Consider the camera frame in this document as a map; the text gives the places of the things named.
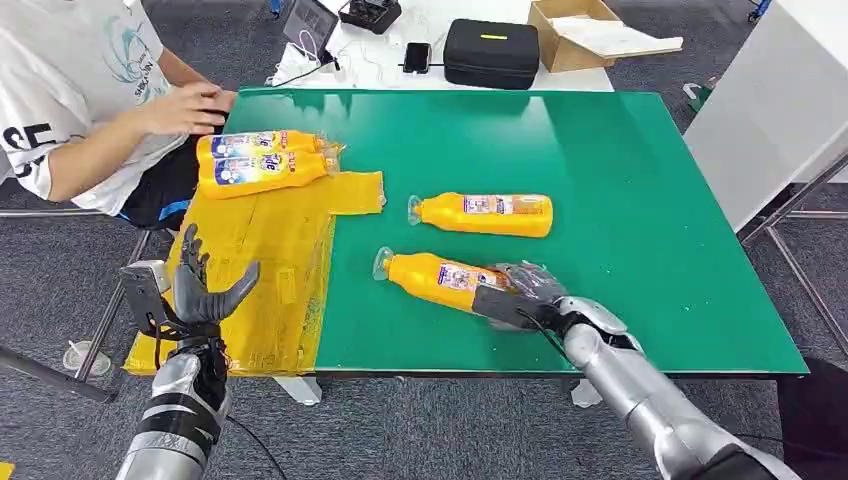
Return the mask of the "person's right hand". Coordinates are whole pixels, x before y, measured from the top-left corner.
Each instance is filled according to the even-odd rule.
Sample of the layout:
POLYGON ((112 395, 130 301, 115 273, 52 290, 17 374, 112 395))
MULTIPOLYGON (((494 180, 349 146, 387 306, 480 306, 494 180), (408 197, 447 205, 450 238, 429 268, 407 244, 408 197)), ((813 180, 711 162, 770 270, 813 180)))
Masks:
POLYGON ((219 89, 202 82, 177 87, 139 107, 133 116, 144 134, 212 134, 226 122, 227 114, 209 110, 210 101, 206 98, 219 89))

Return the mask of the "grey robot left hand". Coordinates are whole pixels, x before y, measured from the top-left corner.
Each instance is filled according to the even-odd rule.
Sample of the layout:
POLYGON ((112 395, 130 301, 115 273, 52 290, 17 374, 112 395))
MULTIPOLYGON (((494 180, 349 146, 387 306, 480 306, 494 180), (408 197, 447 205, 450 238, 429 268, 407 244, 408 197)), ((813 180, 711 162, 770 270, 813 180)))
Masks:
POLYGON ((185 324, 219 324, 232 315, 258 283, 259 261, 252 261, 242 277, 226 291, 210 292, 206 283, 206 264, 210 255, 201 254, 198 227, 187 226, 181 244, 180 260, 172 282, 173 309, 185 324))

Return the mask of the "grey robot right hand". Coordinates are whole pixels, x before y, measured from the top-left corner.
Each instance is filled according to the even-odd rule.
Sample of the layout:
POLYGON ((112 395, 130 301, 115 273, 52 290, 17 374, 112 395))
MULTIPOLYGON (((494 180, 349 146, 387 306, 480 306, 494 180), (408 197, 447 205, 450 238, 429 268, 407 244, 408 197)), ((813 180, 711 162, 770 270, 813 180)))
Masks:
POLYGON ((471 305, 474 314, 487 317, 499 330, 565 334, 574 322, 560 310, 567 290, 544 265, 521 261, 497 263, 493 268, 504 285, 480 283, 471 305))

